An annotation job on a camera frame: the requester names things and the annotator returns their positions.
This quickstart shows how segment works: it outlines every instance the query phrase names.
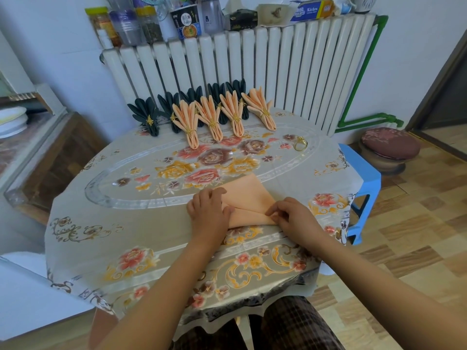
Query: wooden floor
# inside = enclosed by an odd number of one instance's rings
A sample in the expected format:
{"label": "wooden floor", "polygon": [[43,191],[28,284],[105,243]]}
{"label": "wooden floor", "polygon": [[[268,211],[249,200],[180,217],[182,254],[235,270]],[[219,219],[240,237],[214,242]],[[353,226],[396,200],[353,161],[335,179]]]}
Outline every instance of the wooden floor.
{"label": "wooden floor", "polygon": [[[423,142],[404,173],[383,179],[363,242],[349,248],[467,318],[467,163]],[[320,275],[310,301],[347,350],[400,349],[339,277]],[[85,350],[90,320],[64,321],[0,348]]]}
{"label": "wooden floor", "polygon": [[423,132],[461,152],[467,153],[467,124],[426,129]]}

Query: left hand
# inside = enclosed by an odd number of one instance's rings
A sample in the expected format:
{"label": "left hand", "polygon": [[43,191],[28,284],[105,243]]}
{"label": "left hand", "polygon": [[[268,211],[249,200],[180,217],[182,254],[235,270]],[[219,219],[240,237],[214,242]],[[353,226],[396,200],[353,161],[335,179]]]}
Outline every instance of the left hand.
{"label": "left hand", "polygon": [[214,253],[222,243],[229,227],[230,215],[234,212],[231,206],[222,210],[222,194],[227,191],[224,188],[203,189],[193,196],[186,205],[191,217],[192,241],[200,246],[210,247],[210,253]]}

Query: plastic tablecloth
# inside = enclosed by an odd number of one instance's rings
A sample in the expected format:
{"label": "plastic tablecloth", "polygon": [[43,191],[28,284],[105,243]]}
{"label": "plastic tablecloth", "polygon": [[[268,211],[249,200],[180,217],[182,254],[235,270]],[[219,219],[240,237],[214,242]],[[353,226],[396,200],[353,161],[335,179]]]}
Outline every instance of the plastic tablecloth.
{"label": "plastic tablecloth", "polygon": [[[196,150],[169,125],[156,138],[134,129],[112,142],[54,200],[45,233],[52,286],[124,317],[190,240],[185,205],[192,195],[251,173],[275,199],[293,196],[308,206],[326,233],[345,243],[362,179],[338,144],[308,120],[271,113],[277,131],[250,115],[242,138],[230,124],[219,143],[199,128]],[[308,142],[303,151],[294,148],[298,136]],[[290,285],[313,287],[319,265],[278,226],[231,229],[180,324],[262,304]]]}

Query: radiator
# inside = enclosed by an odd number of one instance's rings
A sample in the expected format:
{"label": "radiator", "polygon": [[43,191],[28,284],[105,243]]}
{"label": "radiator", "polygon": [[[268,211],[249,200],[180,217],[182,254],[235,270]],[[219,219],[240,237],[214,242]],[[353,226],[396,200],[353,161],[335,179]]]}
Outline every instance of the radiator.
{"label": "radiator", "polygon": [[345,15],[284,28],[257,27],[197,39],[103,51],[126,103],[246,81],[266,101],[331,136],[346,105],[375,15]]}

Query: napkin ring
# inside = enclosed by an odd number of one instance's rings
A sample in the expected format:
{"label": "napkin ring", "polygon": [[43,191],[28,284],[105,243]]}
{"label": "napkin ring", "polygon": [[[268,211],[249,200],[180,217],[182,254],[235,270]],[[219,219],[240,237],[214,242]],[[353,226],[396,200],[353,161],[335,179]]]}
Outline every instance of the napkin ring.
{"label": "napkin ring", "polygon": [[307,147],[308,147],[308,141],[305,140],[305,138],[303,136],[297,136],[296,142],[295,142],[293,148],[295,148],[295,150],[297,150],[297,151],[303,151]]}

